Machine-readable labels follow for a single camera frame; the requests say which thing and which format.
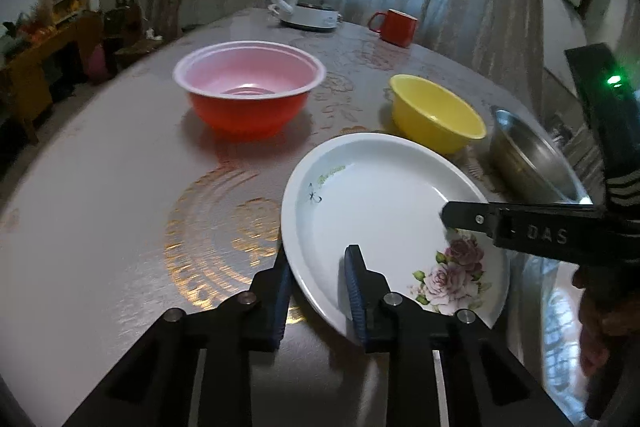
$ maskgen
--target screw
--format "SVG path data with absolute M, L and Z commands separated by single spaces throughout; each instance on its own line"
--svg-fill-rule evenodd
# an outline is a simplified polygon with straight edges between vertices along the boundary
M 167 322 L 178 322 L 184 316 L 184 311 L 180 308 L 169 308 L 162 314 L 162 318 Z
M 389 306 L 398 306 L 402 302 L 402 296 L 396 292 L 387 293 L 382 300 Z
M 238 302 L 240 304 L 253 304 L 254 302 L 256 302 L 258 300 L 258 298 L 255 296 L 255 293 L 253 292 L 240 292 L 238 294 Z
M 476 314 L 473 313 L 471 310 L 467 310 L 466 308 L 463 308 L 462 310 L 458 310 L 456 312 L 456 317 L 460 322 L 463 322 L 464 324 L 471 324 L 473 321 L 476 320 Z

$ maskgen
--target stainless steel bowl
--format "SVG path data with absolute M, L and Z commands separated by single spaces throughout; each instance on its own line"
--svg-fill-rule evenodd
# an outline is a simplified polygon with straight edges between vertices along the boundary
M 516 115 L 494 110 L 490 156 L 511 189 L 527 203 L 590 203 L 566 158 Z

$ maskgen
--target hand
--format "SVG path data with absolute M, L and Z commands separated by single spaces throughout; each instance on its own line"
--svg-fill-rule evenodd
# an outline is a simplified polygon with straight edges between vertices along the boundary
M 640 293 L 632 293 L 609 312 L 597 309 L 589 292 L 589 281 L 583 269 L 575 271 L 572 280 L 576 288 L 584 288 L 578 311 L 582 323 L 580 332 L 580 367 L 589 378 L 609 360 L 609 350 L 603 337 L 618 337 L 640 331 Z

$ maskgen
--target floral plate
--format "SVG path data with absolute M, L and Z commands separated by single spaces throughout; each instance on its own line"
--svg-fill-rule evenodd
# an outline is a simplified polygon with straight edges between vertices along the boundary
M 485 202 L 458 168 L 408 140 L 356 133 L 324 142 L 293 171 L 281 211 L 287 259 L 311 305 L 354 339 L 344 282 L 348 245 L 391 290 L 430 311 L 476 311 L 493 326 L 508 288 L 507 262 L 482 233 L 447 229 L 447 201 Z

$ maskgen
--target yellow bowl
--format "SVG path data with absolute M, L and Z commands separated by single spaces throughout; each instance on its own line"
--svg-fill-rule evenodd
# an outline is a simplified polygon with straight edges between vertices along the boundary
M 452 154 L 486 136 L 480 115 L 442 86 L 413 75 L 394 75 L 393 117 L 409 139 L 440 154 Z

